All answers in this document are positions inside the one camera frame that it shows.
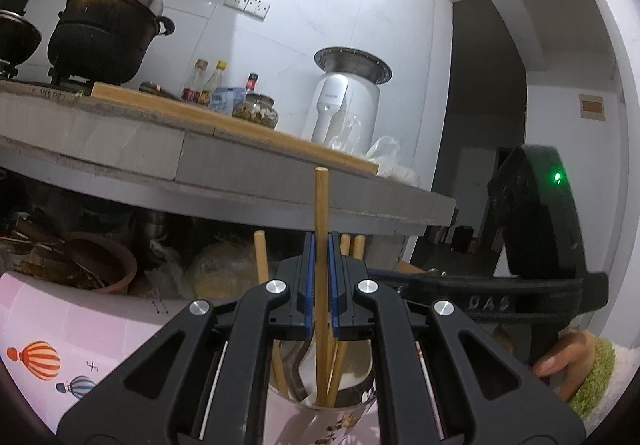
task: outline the finger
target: finger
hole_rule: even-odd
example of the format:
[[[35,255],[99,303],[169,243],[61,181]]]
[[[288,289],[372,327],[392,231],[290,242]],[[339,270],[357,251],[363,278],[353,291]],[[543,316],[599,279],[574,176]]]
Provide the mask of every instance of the finger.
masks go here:
[[[582,352],[583,346],[576,342],[574,335],[567,335],[533,365],[533,372],[538,377],[546,377],[557,373],[571,362],[580,358]]]
[[[504,349],[513,354],[513,343],[511,342],[509,333],[507,333],[502,326],[497,326],[492,336]]]
[[[584,383],[584,380],[586,380],[590,372],[591,365],[588,364],[588,362],[570,365],[566,377],[560,385],[558,397],[562,401],[569,401],[575,392],[580,389],[580,386]]]

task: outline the black pot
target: black pot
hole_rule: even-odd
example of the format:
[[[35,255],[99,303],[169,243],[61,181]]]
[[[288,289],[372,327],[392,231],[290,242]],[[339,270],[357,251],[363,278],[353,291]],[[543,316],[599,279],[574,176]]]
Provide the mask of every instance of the black pot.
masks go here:
[[[29,21],[0,10],[0,60],[17,66],[33,55],[41,40],[42,35]]]
[[[120,85],[136,75],[153,38],[174,30],[137,0],[66,0],[47,56],[60,75]]]

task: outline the pot handle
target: pot handle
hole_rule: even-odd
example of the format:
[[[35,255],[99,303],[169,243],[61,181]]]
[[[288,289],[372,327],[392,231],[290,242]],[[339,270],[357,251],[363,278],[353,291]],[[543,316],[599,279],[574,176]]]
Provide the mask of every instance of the pot handle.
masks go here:
[[[158,19],[158,33],[156,35],[171,35],[171,33],[175,31],[174,21],[172,21],[168,17],[165,17],[164,15],[159,15],[157,19]],[[161,24],[164,25],[164,31],[160,31]]]

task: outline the wooden cutting board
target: wooden cutting board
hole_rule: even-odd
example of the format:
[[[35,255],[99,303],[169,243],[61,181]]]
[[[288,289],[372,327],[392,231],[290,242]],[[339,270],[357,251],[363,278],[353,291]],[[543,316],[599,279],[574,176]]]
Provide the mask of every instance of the wooden cutting board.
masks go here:
[[[367,174],[378,173],[377,165],[348,154],[327,149],[321,145],[249,121],[231,118],[212,110],[194,107],[184,102],[176,102],[146,92],[96,82],[91,92],[91,98],[143,110],[166,118],[182,120],[186,123],[210,126],[215,131],[231,134],[251,142],[260,142],[265,148],[298,153],[304,159],[310,159],[328,167],[338,166]]]

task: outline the green fuzzy sleeve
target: green fuzzy sleeve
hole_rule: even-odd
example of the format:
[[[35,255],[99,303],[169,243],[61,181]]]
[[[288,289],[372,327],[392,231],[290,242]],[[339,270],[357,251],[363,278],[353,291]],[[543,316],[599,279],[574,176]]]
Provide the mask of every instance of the green fuzzy sleeve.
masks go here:
[[[569,405],[583,420],[595,409],[609,385],[616,363],[616,353],[611,343],[596,337],[596,357],[589,376],[584,380],[580,389],[569,401]]]

